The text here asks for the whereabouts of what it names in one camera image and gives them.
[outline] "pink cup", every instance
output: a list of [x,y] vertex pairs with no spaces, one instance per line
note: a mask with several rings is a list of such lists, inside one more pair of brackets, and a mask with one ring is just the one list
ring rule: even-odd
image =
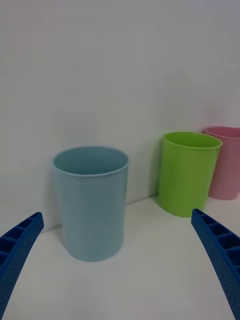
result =
[[223,142],[208,195],[215,199],[233,200],[240,191],[240,128],[208,127],[204,133]]

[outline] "cup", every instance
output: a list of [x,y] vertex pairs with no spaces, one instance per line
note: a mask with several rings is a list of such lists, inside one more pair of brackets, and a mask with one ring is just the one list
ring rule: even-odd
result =
[[208,127],[204,132],[223,142],[209,196],[220,200],[233,200],[240,191],[240,128],[216,126]]
[[124,238],[128,156],[110,147],[85,146],[53,161],[65,245],[83,261],[113,256]]
[[163,137],[158,204],[168,213],[191,217],[208,198],[222,142],[195,132],[171,132]]

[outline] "light blue cup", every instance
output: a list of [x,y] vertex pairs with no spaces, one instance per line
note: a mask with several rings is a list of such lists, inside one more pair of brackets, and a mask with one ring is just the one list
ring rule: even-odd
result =
[[128,156],[85,146],[58,154],[53,167],[66,248],[83,261],[113,256],[124,238]]

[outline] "green cup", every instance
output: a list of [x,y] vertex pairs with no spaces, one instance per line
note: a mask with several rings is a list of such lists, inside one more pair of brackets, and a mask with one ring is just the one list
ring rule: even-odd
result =
[[207,134],[171,132],[163,137],[158,204],[180,217],[203,210],[222,141]]

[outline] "white surface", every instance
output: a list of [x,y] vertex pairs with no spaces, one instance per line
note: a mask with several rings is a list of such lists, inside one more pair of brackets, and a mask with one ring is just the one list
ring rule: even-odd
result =
[[[212,216],[234,220],[231,210],[217,212],[221,202],[209,203]],[[61,229],[39,236],[3,320],[43,319],[234,320],[234,316],[191,219],[165,213],[153,199],[146,199],[127,207],[124,245],[105,261],[71,257],[62,244]]]
[[128,202],[155,194],[159,137],[239,109],[239,12],[239,0],[1,0],[0,234],[36,211],[46,230],[60,223],[51,160],[74,146],[123,149]]

